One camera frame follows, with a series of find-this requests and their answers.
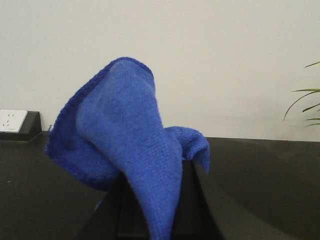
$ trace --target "blue microfiber towel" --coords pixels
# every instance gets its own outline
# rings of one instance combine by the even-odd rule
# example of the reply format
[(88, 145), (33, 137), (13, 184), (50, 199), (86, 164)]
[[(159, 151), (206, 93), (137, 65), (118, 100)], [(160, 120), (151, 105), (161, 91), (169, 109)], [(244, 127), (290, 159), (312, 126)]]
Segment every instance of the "blue microfiber towel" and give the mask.
[(169, 240), (182, 160), (209, 170), (209, 144), (191, 128), (164, 128), (151, 70), (122, 57), (107, 65), (61, 110), (46, 149), (83, 183), (107, 191), (124, 173), (152, 240)]

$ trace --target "green leaf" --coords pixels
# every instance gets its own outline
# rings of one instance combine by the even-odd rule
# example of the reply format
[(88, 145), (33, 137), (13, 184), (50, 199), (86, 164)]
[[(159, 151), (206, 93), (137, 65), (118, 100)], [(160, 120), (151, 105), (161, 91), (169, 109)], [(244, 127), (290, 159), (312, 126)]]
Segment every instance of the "green leaf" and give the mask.
[(311, 67), (311, 66), (316, 65), (316, 64), (320, 64), (320, 61), (315, 62), (315, 63), (312, 63), (312, 64), (310, 64), (310, 65), (308, 65), (308, 66), (305, 66), (304, 68)]
[(308, 111), (308, 110), (310, 110), (310, 109), (313, 109), (313, 108), (315, 108), (316, 106), (319, 106), (320, 105), (320, 103), (318, 103), (318, 104), (316, 104), (316, 105), (313, 105), (313, 106), (310, 106), (310, 107), (307, 107), (306, 109), (304, 109), (302, 112), (304, 113), (305, 111)]
[(314, 126), (314, 125), (320, 125), (320, 123), (312, 123), (310, 125), (307, 125), (306, 127)]
[(296, 100), (294, 103), (292, 103), (291, 106), (290, 106), (290, 107), (287, 109), (287, 111), (285, 112), (285, 115), (284, 115), (284, 117), (283, 117), (283, 121), (286, 119), (286, 116), (287, 116), (289, 110), (293, 107), (293, 105), (295, 105), (299, 100), (303, 99), (304, 97), (306, 97), (306, 96), (308, 96), (308, 95), (310, 95), (310, 94), (315, 94), (315, 93), (317, 93), (317, 92), (320, 92), (320, 90), (319, 90), (319, 91), (309, 92), (309, 93), (307, 93), (306, 95), (303, 95), (302, 97), (298, 98), (298, 100)]
[(293, 93), (294, 92), (320, 92), (320, 88), (308, 88), (308, 89), (300, 89), (300, 90), (295, 90), (295, 91), (292, 91)]
[(306, 121), (310, 121), (310, 120), (320, 120), (320, 118), (309, 118)]

